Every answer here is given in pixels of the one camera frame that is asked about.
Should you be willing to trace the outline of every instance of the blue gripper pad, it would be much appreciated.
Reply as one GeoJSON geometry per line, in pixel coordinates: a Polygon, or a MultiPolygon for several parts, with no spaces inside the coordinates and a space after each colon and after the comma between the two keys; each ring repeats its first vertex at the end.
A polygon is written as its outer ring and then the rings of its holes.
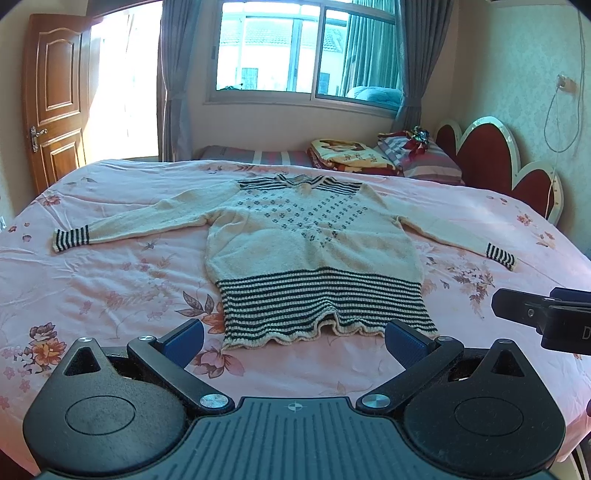
{"type": "Polygon", "coordinates": [[[203,348],[204,331],[199,319],[191,319],[159,339],[161,353],[185,368],[203,348]]]}
{"type": "Polygon", "coordinates": [[[417,338],[423,335],[409,330],[411,330],[409,327],[389,322],[384,333],[388,352],[406,369],[409,369],[433,351],[430,347],[431,340],[429,338],[424,337],[429,342],[425,343],[425,341],[417,338]]]}
{"type": "Polygon", "coordinates": [[[571,290],[570,288],[556,287],[550,292],[550,297],[562,301],[580,301],[591,303],[591,291],[571,290]]]}

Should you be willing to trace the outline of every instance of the gray curtain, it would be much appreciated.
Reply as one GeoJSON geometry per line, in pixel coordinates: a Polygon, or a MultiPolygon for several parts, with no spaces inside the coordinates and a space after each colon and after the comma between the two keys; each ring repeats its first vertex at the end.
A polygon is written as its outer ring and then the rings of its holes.
{"type": "Polygon", "coordinates": [[[393,129],[421,121],[421,100],[447,34],[454,0],[396,0],[402,106],[393,129]]]}
{"type": "Polygon", "coordinates": [[[164,0],[160,60],[165,95],[162,112],[163,161],[190,160],[193,149],[187,78],[202,0],[164,0]]]}

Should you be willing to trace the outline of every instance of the wall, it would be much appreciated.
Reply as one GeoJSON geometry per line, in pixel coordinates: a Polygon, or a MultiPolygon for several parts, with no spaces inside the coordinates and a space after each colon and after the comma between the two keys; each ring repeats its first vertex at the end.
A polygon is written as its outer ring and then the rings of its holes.
{"type": "MultiPolygon", "coordinates": [[[[589,42],[591,23],[585,17],[583,29],[589,42]]],[[[573,7],[498,8],[484,0],[461,0],[452,116],[463,128],[481,116],[496,116],[515,135],[522,164],[557,162],[566,197],[558,227],[587,252],[591,248],[590,110],[584,109],[583,135],[571,150],[557,155],[544,142],[544,123],[559,73],[579,82],[579,24],[573,7]]],[[[586,101],[589,88],[591,82],[584,90],[586,101]]],[[[561,138],[554,108],[548,137],[553,145],[566,145],[576,132],[576,96],[560,92],[557,104],[561,138]]]]}
{"type": "MultiPolygon", "coordinates": [[[[21,63],[27,21],[32,13],[83,15],[87,0],[21,0],[0,20],[0,216],[10,220],[34,198],[22,134],[21,63]]],[[[253,149],[303,149],[318,137],[375,143],[389,118],[359,113],[281,105],[204,105],[207,59],[213,35],[214,2],[203,2],[189,98],[194,149],[225,144],[253,149]]],[[[449,111],[458,35],[456,5],[441,57],[423,99],[423,125],[434,130],[449,111]]]]}
{"type": "Polygon", "coordinates": [[[84,15],[87,0],[21,0],[0,20],[0,216],[7,223],[35,197],[22,126],[22,52],[29,15],[84,15]]]}
{"type": "MultiPolygon", "coordinates": [[[[311,140],[336,137],[375,145],[392,120],[361,113],[289,105],[204,105],[215,2],[203,2],[189,78],[193,149],[213,144],[254,150],[303,150],[311,140]]],[[[459,8],[423,100],[423,125],[434,129],[449,113],[459,8]]]]}

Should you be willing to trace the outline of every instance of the metal screw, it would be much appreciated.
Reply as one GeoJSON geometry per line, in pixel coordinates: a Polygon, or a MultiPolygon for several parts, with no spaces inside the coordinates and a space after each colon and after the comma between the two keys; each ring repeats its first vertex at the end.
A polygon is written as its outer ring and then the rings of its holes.
{"type": "Polygon", "coordinates": [[[199,400],[199,403],[205,408],[224,408],[229,402],[230,400],[227,396],[219,393],[204,395],[199,400]]]}
{"type": "Polygon", "coordinates": [[[385,408],[390,405],[390,399],[381,393],[372,393],[364,396],[361,403],[367,408],[385,408]]]}

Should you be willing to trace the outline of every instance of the red headboard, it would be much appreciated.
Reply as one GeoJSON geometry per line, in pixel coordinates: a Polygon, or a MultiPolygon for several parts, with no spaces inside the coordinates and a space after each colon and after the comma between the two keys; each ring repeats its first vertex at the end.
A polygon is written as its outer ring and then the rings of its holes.
{"type": "Polygon", "coordinates": [[[492,116],[478,119],[463,135],[456,122],[444,122],[437,131],[436,143],[462,169],[468,187],[511,196],[546,216],[554,225],[558,223],[564,207],[558,174],[543,161],[521,168],[515,139],[500,120],[492,116]],[[550,208],[546,215],[548,191],[550,208]]]}

